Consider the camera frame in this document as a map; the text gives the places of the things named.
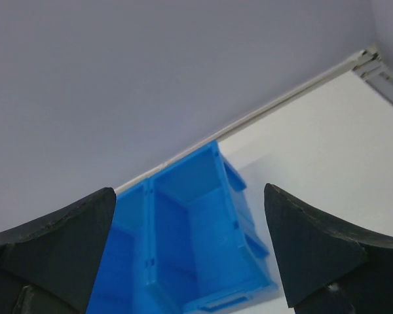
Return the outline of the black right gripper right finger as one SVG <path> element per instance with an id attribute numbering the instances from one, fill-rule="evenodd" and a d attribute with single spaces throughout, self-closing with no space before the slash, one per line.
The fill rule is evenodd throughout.
<path id="1" fill-rule="evenodd" d="M 264 208 L 288 307 L 393 313 L 393 237 L 319 210 L 273 184 Z"/>

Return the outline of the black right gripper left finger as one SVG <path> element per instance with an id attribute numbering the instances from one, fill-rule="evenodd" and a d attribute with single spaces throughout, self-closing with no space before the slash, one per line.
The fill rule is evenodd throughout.
<path id="1" fill-rule="evenodd" d="M 105 187 L 0 232 L 0 313 L 85 313 L 115 203 Z"/>

